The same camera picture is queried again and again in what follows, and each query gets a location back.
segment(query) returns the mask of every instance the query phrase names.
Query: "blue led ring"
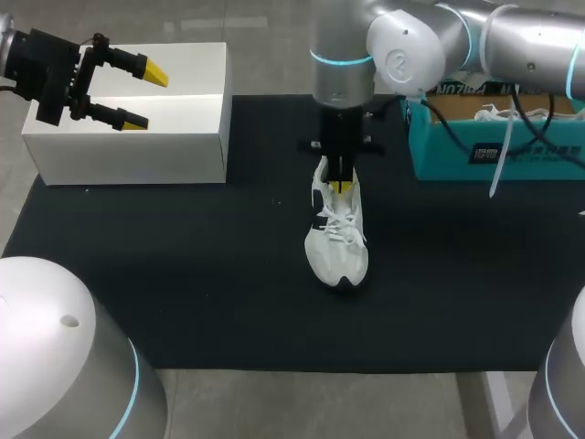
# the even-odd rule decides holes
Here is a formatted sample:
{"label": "blue led ring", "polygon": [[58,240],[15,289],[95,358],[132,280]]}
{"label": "blue led ring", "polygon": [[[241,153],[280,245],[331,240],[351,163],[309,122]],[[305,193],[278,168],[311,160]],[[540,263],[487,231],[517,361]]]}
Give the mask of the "blue led ring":
{"label": "blue led ring", "polygon": [[547,382],[548,398],[550,399],[552,409],[555,411],[555,414],[557,415],[560,423],[563,425],[563,427],[565,427],[565,430],[567,430],[567,433],[569,433],[573,439],[579,439],[575,432],[573,432],[573,430],[569,427],[567,421],[565,421],[565,418],[563,418],[562,414],[560,414],[560,410],[558,409],[557,404],[555,403],[555,400],[552,397],[552,392],[550,391],[550,384],[548,383],[548,359],[550,358],[550,351],[552,350],[554,344],[555,342],[553,341],[552,345],[550,345],[550,349],[548,350],[547,361],[545,362],[545,381]]}
{"label": "blue led ring", "polygon": [[452,7],[450,7],[449,5],[446,5],[444,3],[438,3],[437,5],[438,7],[442,7],[443,9],[453,12],[463,23],[463,27],[465,27],[465,31],[467,32],[467,39],[469,41],[469,50],[467,51],[467,58],[465,59],[465,61],[463,62],[463,64],[461,65],[460,69],[462,69],[463,67],[465,67],[465,64],[467,64],[469,62],[469,58],[472,57],[472,48],[473,48],[473,41],[472,41],[472,30],[469,28],[469,24],[467,23],[467,20],[465,18],[463,18],[463,16],[459,13],[459,11],[453,9]]}
{"label": "blue led ring", "polygon": [[140,381],[140,370],[138,368],[138,355],[136,354],[136,349],[134,348],[132,341],[130,339],[128,339],[128,341],[130,342],[130,346],[132,347],[132,352],[134,354],[134,366],[136,368],[136,375],[134,377],[134,388],[132,390],[132,396],[130,397],[130,400],[128,401],[128,407],[126,407],[126,411],[124,412],[122,419],[120,420],[120,422],[118,423],[118,425],[114,429],[113,433],[110,434],[109,439],[115,439],[118,436],[118,434],[120,434],[120,432],[122,431],[122,428],[126,424],[126,421],[128,421],[128,417],[130,416],[130,413],[132,411],[134,403],[136,402],[136,394],[138,393],[138,382]]}
{"label": "blue led ring", "polygon": [[321,58],[319,55],[315,54],[312,50],[311,56],[315,58],[319,62],[323,62],[324,64],[328,64],[329,66],[337,66],[337,67],[347,67],[347,66],[357,66],[359,64],[364,64],[372,60],[372,57],[365,57],[362,59],[353,59],[349,61],[335,61],[332,59]]}
{"label": "blue led ring", "polygon": [[573,58],[570,60],[569,71],[567,72],[566,92],[567,92],[567,97],[569,99],[573,99],[573,95],[571,93],[571,88],[573,86],[573,76],[575,75],[575,66],[577,64],[577,58],[579,57],[579,52],[581,49],[581,42],[583,41],[584,38],[585,38],[585,29],[583,29],[583,32],[581,32],[581,35],[580,35],[579,40],[577,41],[577,44],[575,44],[575,50],[573,51]]}

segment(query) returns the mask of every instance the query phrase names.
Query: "cardboard box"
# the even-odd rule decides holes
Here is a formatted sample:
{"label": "cardboard box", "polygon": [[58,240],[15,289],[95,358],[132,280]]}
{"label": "cardboard box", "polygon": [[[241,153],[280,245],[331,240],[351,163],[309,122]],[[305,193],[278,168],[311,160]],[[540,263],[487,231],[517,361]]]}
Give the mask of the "cardboard box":
{"label": "cardboard box", "polygon": [[[469,149],[461,151],[443,125],[431,111],[419,104],[404,104],[409,146],[415,174],[420,180],[492,180],[502,151],[507,121],[475,121],[475,114],[483,105],[492,103],[502,111],[510,108],[510,97],[502,96],[430,96],[433,103],[449,122],[450,127]],[[525,112],[548,108],[548,96],[520,96]],[[567,98],[556,98],[555,112],[573,114],[582,103]],[[542,129],[544,121],[534,122]],[[585,163],[585,122],[554,120],[547,138],[567,155]],[[533,139],[524,122],[514,122],[510,151]],[[503,180],[582,180],[585,171],[547,150],[540,142],[523,150],[522,154],[508,157]]]}
{"label": "cardboard box", "polygon": [[150,121],[147,131],[114,131],[90,118],[59,127],[35,119],[23,138],[47,185],[225,183],[231,118],[231,75],[225,43],[115,46],[143,53],[168,76],[168,88],[105,65],[91,101]]}

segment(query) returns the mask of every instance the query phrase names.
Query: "concrete floor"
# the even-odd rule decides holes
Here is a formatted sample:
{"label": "concrete floor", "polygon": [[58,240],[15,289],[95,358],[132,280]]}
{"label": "concrete floor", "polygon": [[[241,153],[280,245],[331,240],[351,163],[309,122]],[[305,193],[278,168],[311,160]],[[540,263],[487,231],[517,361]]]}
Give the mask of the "concrete floor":
{"label": "concrete floor", "polygon": [[[2,0],[23,30],[81,42],[226,41],[238,94],[308,93],[310,0]],[[585,15],[581,0],[525,0]],[[20,138],[27,103],[0,94],[0,251],[37,171]],[[487,438],[476,377],[163,370],[171,439]],[[514,405],[534,377],[506,373]]]}

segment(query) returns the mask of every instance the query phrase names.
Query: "black mat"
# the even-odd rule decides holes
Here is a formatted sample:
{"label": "black mat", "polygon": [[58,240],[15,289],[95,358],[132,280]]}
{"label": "black mat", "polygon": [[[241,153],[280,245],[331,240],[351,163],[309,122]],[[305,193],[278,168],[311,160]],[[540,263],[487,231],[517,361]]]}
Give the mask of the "black mat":
{"label": "black mat", "polygon": [[370,278],[305,259],[310,97],[237,97],[226,186],[33,186],[5,256],[73,271],[157,368],[535,369],[585,285],[583,183],[422,184],[398,109],[364,156]]}

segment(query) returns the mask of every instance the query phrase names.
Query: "shoelace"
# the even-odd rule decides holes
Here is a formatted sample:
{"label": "shoelace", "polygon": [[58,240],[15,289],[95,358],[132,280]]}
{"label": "shoelace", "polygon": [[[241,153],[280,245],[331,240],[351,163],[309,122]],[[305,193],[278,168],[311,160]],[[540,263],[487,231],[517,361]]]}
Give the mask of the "shoelace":
{"label": "shoelace", "polygon": [[[492,103],[488,103],[487,105],[484,105],[484,107],[490,108],[490,110],[480,110],[477,112],[474,117],[476,121],[505,121],[512,112],[512,110],[499,111]],[[514,116],[515,118],[520,119],[518,112],[514,112]],[[526,112],[526,116],[532,121],[542,121],[547,119],[548,110],[544,108],[537,108],[531,112]],[[583,110],[577,114],[564,114],[561,112],[555,112],[553,118],[578,121],[585,119],[585,112]]]}
{"label": "shoelace", "polygon": [[329,239],[342,241],[346,245],[357,244],[359,248],[366,247],[366,237],[359,231],[356,225],[356,214],[349,212],[345,215],[332,212],[327,206],[321,212],[322,216],[329,218],[326,226],[321,226]]}

